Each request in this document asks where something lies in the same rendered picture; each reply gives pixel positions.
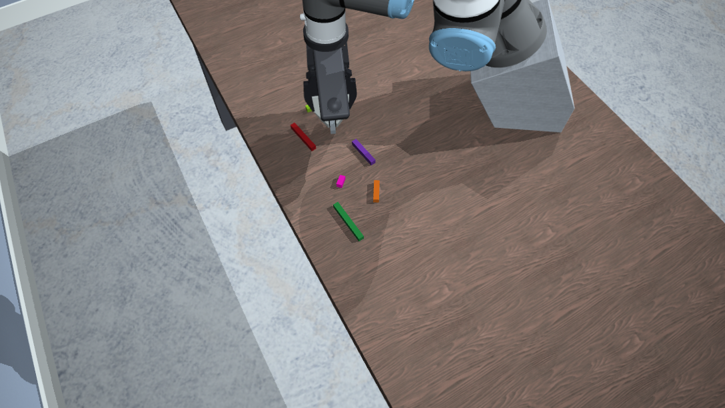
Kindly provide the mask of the purple rod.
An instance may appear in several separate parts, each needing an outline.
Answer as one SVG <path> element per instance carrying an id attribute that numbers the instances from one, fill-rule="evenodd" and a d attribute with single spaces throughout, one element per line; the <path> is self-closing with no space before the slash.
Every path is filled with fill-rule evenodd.
<path id="1" fill-rule="evenodd" d="M 374 157 L 365 149 L 357 139 L 352 141 L 352 145 L 355 147 L 355 149 L 368 161 L 370 165 L 373 165 L 376 160 L 374 160 Z"/>

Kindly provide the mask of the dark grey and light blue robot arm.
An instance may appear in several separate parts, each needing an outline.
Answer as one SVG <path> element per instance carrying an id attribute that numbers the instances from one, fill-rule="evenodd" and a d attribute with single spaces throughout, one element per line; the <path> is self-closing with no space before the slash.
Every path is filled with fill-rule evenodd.
<path id="1" fill-rule="evenodd" d="M 414 0 L 303 0 L 300 19 L 305 20 L 310 40 L 329 44 L 346 33 L 345 8 L 405 19 L 413 3 Z M 544 17 L 530 0 L 433 0 L 433 9 L 429 51 L 435 61 L 450 70 L 516 65 L 536 53 L 546 38 Z M 348 119 L 351 111 L 343 48 L 331 52 L 313 50 L 313 58 L 321 120 Z"/>

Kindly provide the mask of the red rod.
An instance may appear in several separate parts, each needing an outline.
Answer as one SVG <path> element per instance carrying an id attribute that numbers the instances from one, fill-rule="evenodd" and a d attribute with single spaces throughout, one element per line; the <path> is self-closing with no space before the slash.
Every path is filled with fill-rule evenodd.
<path id="1" fill-rule="evenodd" d="M 306 134 L 299 128 L 296 123 L 291 124 L 291 129 L 299 136 L 299 138 L 311 151 L 314 151 L 316 149 L 316 145 L 306 136 Z"/>

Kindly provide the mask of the orange rectangular rod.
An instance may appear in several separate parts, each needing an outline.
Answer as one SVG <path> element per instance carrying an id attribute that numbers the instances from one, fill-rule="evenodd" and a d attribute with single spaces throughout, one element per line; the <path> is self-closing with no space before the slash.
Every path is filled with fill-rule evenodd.
<path id="1" fill-rule="evenodd" d="M 373 194 L 373 202 L 379 203 L 379 180 L 374 180 L 374 194 Z"/>

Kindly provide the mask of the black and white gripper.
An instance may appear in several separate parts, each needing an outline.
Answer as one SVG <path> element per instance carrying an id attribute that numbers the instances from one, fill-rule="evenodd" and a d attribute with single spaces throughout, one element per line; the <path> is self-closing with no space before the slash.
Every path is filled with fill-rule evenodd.
<path id="1" fill-rule="evenodd" d="M 318 98 L 318 93 L 317 93 L 317 82 L 316 82 L 316 77 L 315 77 L 313 50 L 329 52 L 329 51 L 335 51 L 342 47 L 343 48 L 343 61 L 344 61 L 344 67 L 345 67 L 345 78 L 346 78 L 347 93 L 348 93 L 348 100 L 349 100 L 349 109 L 351 109 L 355 99 L 357 98 L 357 86 L 355 84 L 356 83 L 355 78 L 351 78 L 352 71 L 348 69 L 349 68 L 349 53 L 348 53 L 348 47 L 347 47 L 347 41 L 349 38 L 348 25 L 346 24 L 346 33 L 343 36 L 343 38 L 334 43 L 321 44 L 321 43 L 316 43 L 316 42 L 310 40 L 307 37 L 305 26 L 303 28 L 303 35 L 304 35 L 305 43 L 307 44 L 308 72 L 306 73 L 306 78 L 308 79 L 308 81 L 303 81 L 304 98 L 305 98 L 307 105 L 311 108 L 311 111 L 313 111 L 317 115 L 317 117 L 321 120 L 321 114 L 320 114 L 320 109 L 319 109 L 319 98 Z"/>

